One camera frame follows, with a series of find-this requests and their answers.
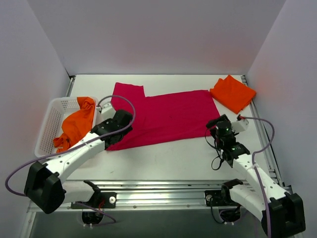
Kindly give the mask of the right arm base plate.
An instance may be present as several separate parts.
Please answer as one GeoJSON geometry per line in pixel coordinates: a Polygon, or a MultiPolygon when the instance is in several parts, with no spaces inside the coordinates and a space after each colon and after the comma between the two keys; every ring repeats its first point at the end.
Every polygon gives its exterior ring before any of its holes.
{"type": "Polygon", "coordinates": [[[206,190],[205,203],[208,207],[218,206],[238,206],[238,203],[225,200],[221,194],[221,190],[206,190]]]}

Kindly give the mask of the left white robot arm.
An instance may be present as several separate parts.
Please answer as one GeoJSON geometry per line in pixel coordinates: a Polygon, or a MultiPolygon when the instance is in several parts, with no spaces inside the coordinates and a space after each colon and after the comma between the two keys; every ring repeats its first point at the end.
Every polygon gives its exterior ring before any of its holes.
{"type": "Polygon", "coordinates": [[[68,181],[68,177],[87,160],[120,142],[132,130],[132,121],[131,113],[118,110],[112,118],[95,125],[69,150],[43,164],[33,163],[27,175],[25,195],[46,214],[64,203],[98,207],[104,200],[99,187],[89,180],[68,181]]]}

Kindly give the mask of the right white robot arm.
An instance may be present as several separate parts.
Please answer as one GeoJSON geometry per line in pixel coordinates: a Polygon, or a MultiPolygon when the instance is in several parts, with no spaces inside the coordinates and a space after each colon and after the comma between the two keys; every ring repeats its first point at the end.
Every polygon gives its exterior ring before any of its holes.
{"type": "Polygon", "coordinates": [[[221,162],[226,162],[243,178],[225,182],[221,186],[220,199],[224,204],[236,203],[244,207],[261,222],[269,238],[288,238],[302,233],[306,229],[302,198],[278,185],[255,161],[258,151],[250,152],[236,139],[248,128],[249,119],[238,115],[237,120],[231,122],[222,115],[206,125],[221,162]]]}

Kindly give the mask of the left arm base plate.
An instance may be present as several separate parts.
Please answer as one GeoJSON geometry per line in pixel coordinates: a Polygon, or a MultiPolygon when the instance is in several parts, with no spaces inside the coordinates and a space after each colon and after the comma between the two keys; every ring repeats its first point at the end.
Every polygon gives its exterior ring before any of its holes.
{"type": "Polygon", "coordinates": [[[97,195],[93,195],[92,198],[87,202],[75,202],[71,204],[72,209],[81,209],[84,206],[80,204],[87,205],[96,209],[108,208],[113,209],[116,207],[117,193],[116,192],[100,192],[97,195]]]}

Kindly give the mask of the magenta t shirt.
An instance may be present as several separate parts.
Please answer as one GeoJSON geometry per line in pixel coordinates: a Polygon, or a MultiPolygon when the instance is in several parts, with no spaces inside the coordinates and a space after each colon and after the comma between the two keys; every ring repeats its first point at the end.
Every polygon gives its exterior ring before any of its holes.
{"type": "Polygon", "coordinates": [[[207,122],[220,116],[207,90],[145,96],[143,86],[117,82],[113,95],[113,107],[130,113],[135,108],[136,118],[132,131],[110,151],[203,137],[207,122]]]}

